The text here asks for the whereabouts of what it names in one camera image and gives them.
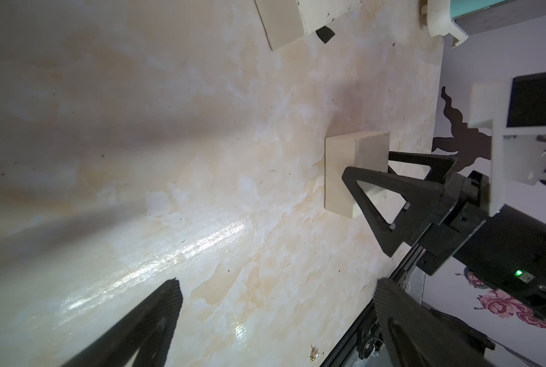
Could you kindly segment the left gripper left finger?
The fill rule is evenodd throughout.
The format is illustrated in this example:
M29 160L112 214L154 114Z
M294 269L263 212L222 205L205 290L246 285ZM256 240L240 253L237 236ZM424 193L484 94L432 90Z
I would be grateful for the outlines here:
M183 301L178 279L166 281L65 365L165 365Z

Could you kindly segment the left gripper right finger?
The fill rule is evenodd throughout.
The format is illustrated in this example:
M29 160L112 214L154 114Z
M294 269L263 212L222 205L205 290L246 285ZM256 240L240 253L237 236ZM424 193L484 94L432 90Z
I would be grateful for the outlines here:
M490 366L482 355L389 278L373 297L393 366Z

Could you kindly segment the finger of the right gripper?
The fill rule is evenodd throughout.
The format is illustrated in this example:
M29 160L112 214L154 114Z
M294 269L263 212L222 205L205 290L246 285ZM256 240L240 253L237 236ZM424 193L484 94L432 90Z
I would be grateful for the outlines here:
M378 245L388 257L395 255L403 244L413 246L431 225L442 220L444 183L392 172L358 168L352 172L357 182L365 181L386 190L386 198L375 201L350 188Z
M430 168L425 180L444 184L453 173L456 157L439 154L418 154L389 151L389 160Z

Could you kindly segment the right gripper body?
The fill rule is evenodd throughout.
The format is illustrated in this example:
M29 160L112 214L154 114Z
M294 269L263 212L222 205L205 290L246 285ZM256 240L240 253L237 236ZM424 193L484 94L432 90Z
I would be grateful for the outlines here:
M434 275L489 219L489 177L473 171L468 177L454 173L444 183L406 180L428 203L410 205L419 213L408 225L405 270L417 266Z

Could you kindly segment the cream drawer jewelry box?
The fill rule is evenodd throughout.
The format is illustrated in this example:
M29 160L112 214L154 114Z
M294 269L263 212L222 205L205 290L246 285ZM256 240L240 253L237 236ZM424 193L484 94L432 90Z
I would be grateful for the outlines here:
M275 51L359 8L361 0L256 0L269 47Z

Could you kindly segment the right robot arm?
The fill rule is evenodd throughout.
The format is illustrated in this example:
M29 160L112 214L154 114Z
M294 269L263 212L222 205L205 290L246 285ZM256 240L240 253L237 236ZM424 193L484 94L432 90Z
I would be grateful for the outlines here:
M392 151L391 161L428 167L425 178L348 167L342 180L386 255L411 252L404 269L433 275L449 259L546 321L546 224L511 207L489 208L489 179L453 171L455 158Z

